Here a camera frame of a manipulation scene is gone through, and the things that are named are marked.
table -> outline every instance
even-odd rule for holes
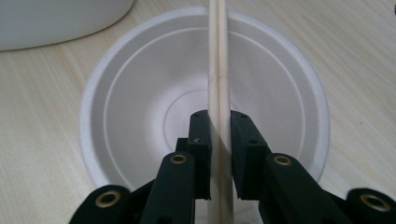
[[[345,198],[368,187],[396,199],[394,1],[229,0],[311,62],[326,92],[331,146],[319,184]],[[95,189],[78,139],[92,69],[123,34],[200,0],[136,0],[116,24],[45,47],[0,52],[0,223],[67,223]]]

